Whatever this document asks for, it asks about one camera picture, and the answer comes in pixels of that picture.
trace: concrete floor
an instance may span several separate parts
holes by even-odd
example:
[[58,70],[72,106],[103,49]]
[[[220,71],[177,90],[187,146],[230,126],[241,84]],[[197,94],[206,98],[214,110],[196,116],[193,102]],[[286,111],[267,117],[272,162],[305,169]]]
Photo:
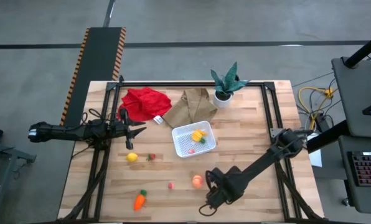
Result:
[[[0,1],[0,44],[79,43],[87,27],[103,25],[107,5],[108,0]],[[126,26],[129,43],[368,40],[371,0],[117,0],[110,26]],[[237,61],[243,79],[286,79],[295,85],[331,72],[332,58],[359,47],[125,49],[121,73],[127,80],[206,80],[211,68],[226,71]],[[32,144],[26,136],[30,124],[59,122],[77,55],[78,49],[0,50],[2,141],[37,154],[35,164],[12,181],[0,223],[57,216],[73,143]],[[294,92],[304,86],[325,88],[332,79],[328,75],[298,85]],[[335,123],[344,119],[340,103],[329,114]],[[340,204],[345,197],[341,181],[316,181],[327,218],[371,223],[371,215]]]

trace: wooden table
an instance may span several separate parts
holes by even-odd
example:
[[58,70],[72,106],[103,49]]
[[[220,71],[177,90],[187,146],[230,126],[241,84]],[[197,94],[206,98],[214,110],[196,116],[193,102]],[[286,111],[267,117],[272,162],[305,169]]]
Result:
[[[285,128],[301,126],[290,81],[274,81]],[[94,108],[101,111],[106,82],[91,82],[84,111]],[[166,94],[175,104],[184,87],[152,87]],[[207,87],[212,100],[214,89]],[[127,88],[121,88],[124,97]],[[129,151],[125,138],[116,138],[111,145],[110,161],[105,182],[101,222],[259,222],[281,221],[283,214],[278,193],[274,166],[253,179],[242,198],[232,205],[223,204],[212,217],[204,217],[198,209],[205,202],[207,186],[194,189],[194,175],[204,177],[206,170],[218,167],[226,172],[231,166],[241,170],[266,152],[270,145],[261,90],[245,87],[234,94],[231,107],[218,110],[210,122],[217,147],[209,153],[181,159],[174,150],[171,131],[166,125],[147,121],[148,127],[133,141],[134,150]],[[73,153],[87,145],[77,142]],[[135,152],[137,162],[127,162],[127,153]],[[147,162],[148,153],[156,159]],[[93,149],[77,155],[71,162],[59,217],[68,214],[86,190],[92,162]],[[292,159],[296,187],[310,207],[323,216],[322,207],[306,151]],[[167,188],[170,182],[174,189]],[[141,189],[146,189],[145,208],[135,212],[133,202]],[[287,193],[289,209],[293,214],[291,196]]]

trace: orange carrot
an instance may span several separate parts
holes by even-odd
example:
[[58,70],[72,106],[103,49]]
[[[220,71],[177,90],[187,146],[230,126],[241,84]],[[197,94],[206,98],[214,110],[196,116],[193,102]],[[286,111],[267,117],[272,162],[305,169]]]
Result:
[[136,200],[134,201],[135,211],[139,210],[144,205],[144,202],[146,201],[146,195],[147,195],[146,190],[141,190],[140,194],[137,195]]

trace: yellow and black striped tape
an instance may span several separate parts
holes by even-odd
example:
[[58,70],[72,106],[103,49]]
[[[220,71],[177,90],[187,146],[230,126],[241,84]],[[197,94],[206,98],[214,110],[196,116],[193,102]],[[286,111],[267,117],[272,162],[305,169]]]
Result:
[[73,73],[71,85],[69,87],[69,91],[68,91],[68,95],[67,95],[67,100],[65,101],[65,105],[64,105],[63,111],[62,111],[60,126],[63,126],[63,123],[65,121],[65,117],[67,116],[68,107],[69,107],[69,101],[71,100],[73,88],[75,86],[76,78],[78,76],[78,70],[79,70],[79,67],[80,67],[80,61],[82,60],[83,51],[85,50],[86,40],[87,40],[87,37],[88,37],[89,30],[90,30],[89,28],[86,29],[85,37],[83,38],[82,45],[80,46],[80,52],[79,52],[78,61],[76,62],[75,71]]
[[116,51],[115,64],[113,66],[112,80],[118,81],[119,69],[121,68],[121,60],[123,54],[124,38],[126,37],[126,28],[121,28],[119,36],[118,50]]

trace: keyboard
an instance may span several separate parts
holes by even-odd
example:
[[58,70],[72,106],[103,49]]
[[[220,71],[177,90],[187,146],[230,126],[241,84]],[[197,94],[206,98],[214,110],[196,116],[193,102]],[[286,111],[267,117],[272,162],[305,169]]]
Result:
[[371,152],[349,153],[357,186],[371,187]]

